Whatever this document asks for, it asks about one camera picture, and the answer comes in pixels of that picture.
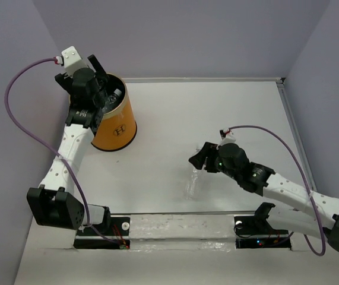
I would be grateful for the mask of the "clear bottle green white label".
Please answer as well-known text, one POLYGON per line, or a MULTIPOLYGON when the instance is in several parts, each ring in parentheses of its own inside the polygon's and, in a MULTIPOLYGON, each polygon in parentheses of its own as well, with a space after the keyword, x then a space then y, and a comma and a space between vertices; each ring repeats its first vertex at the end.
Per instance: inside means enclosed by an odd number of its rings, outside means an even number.
POLYGON ((123 100, 122 95, 123 93, 120 89, 115 89, 114 92, 107 97, 105 106, 109 109, 116 108, 123 100))

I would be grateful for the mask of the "clear bottle front grey cap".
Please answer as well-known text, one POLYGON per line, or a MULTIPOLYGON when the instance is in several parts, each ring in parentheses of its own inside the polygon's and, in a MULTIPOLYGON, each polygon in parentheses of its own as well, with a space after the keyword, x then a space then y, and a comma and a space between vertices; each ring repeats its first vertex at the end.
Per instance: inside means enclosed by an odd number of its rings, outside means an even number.
POLYGON ((188 200, 196 200, 202 189, 204 180, 204 171, 191 167, 188 180, 185 187, 185 198, 188 200))

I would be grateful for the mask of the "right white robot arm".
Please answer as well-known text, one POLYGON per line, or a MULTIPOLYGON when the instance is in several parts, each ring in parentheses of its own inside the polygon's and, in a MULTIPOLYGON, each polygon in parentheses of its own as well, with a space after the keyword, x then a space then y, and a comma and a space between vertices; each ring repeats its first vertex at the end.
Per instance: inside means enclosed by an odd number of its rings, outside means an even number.
POLYGON ((252 225, 257 232, 265 233, 271 228, 299 232, 320 238, 339 252, 339 198, 307 191, 273 169, 250 161, 233 142, 220 145, 206 142, 189 162, 198 170, 223 173, 245 191, 291 208, 281 212, 272 206, 255 215, 252 225))

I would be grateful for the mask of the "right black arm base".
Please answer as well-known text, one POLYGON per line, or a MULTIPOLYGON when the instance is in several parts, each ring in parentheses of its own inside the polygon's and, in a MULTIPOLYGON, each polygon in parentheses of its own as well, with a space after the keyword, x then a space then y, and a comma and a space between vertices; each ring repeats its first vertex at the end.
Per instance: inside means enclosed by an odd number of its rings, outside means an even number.
POLYGON ((254 216, 237 216, 233 227, 237 249, 291 249, 287 230, 272 228, 266 220, 254 216))

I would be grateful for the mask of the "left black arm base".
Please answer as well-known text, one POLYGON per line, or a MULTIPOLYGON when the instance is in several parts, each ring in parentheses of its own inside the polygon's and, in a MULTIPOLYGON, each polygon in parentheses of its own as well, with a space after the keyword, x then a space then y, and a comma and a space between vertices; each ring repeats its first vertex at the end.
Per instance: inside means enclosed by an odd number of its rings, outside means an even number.
POLYGON ((131 218, 129 216, 111 216, 110 225, 97 224, 94 228, 106 239, 99 236, 93 228, 86 227, 75 234, 75 249, 106 249, 125 250, 130 248, 129 230, 131 218))

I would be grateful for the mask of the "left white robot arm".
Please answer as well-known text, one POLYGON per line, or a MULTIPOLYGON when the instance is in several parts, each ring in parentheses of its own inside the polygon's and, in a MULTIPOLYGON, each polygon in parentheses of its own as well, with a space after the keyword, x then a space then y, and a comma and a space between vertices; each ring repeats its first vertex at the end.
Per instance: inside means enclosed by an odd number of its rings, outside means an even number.
POLYGON ((109 76, 94 55, 91 66, 77 68, 72 75, 58 74, 56 82, 69 93, 69 111, 62 141, 49 171, 37 188, 30 188, 27 202, 40 226, 82 230, 103 235, 110 229, 109 207, 88 204, 77 173, 88 146, 103 118, 109 76))

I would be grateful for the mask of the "orange cylindrical bin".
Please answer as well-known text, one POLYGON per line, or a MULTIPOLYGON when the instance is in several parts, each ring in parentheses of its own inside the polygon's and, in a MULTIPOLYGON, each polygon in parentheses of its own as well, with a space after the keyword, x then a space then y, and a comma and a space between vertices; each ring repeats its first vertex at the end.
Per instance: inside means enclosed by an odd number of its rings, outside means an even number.
POLYGON ((113 152, 127 147, 134 140, 137 123, 125 82, 116 75, 109 76, 109 95, 118 88, 123 93, 123 100, 114 109, 103 108, 103 118, 91 144, 98 150, 113 152))

